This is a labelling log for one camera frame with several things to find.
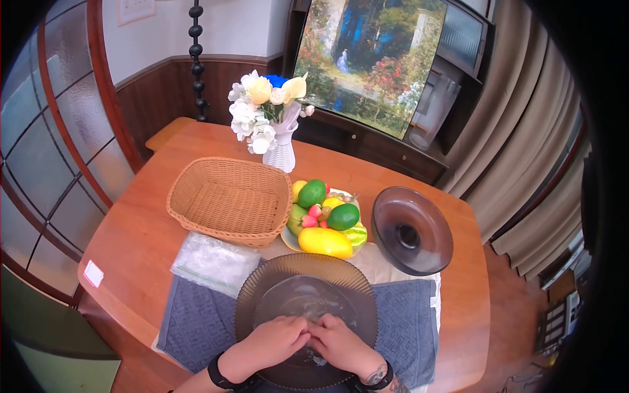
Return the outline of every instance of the woman in blue dress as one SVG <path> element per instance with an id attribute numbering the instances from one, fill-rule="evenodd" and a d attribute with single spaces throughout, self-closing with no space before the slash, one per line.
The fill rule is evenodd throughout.
<path id="1" fill-rule="evenodd" d="M 347 49 L 343 49 L 343 54 L 337 60 L 337 68 L 343 74 L 349 74 L 350 70 L 347 68 Z"/>

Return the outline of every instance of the wooden floor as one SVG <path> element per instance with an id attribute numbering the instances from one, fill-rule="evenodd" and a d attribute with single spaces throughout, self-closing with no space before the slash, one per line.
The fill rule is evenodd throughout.
<path id="1" fill-rule="evenodd" d="M 484 249 L 491 298 L 489 356 L 482 379 L 462 390 L 465 393 L 500 392 L 508 377 L 535 372 L 530 362 L 533 359 L 537 313 L 547 306 L 545 292 L 539 289 L 538 282 L 526 282 L 509 268 L 505 256 L 496 255 L 489 245 L 485 245 Z M 79 311 L 122 357 L 112 393 L 165 393 L 189 377 L 188 372 L 129 335 L 89 295 L 84 295 Z M 521 391 L 521 386 L 512 382 L 509 386 L 513 386 L 509 388 L 509 393 Z"/>

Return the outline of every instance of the green chair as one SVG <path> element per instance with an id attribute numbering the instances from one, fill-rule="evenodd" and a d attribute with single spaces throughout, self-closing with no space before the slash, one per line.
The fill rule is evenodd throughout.
<path id="1" fill-rule="evenodd" d="M 46 393 L 105 393 L 120 357 L 75 309 L 1 272 L 3 333 L 9 333 L 30 374 Z"/>

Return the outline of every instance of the framed painting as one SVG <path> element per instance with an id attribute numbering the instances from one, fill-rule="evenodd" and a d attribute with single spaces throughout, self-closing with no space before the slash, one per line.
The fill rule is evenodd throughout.
<path id="1" fill-rule="evenodd" d="M 118 26 L 157 14 L 154 0 L 117 0 Z"/>
<path id="2" fill-rule="evenodd" d="M 304 101 L 402 139 L 443 27 L 441 0 L 312 0 L 295 75 Z"/>

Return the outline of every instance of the wooden bench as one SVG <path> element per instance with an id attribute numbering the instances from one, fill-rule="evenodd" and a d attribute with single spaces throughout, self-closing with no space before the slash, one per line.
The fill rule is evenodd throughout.
<path id="1" fill-rule="evenodd" d="M 160 150 L 162 147 L 164 147 L 166 142 L 168 142 L 173 136 L 175 136 L 175 134 L 180 132 L 183 127 L 195 122 L 196 120 L 191 118 L 176 118 L 175 120 L 168 123 L 166 127 L 159 130 L 155 135 L 151 136 L 151 138 L 147 140 L 144 145 L 157 153 L 157 150 Z"/>

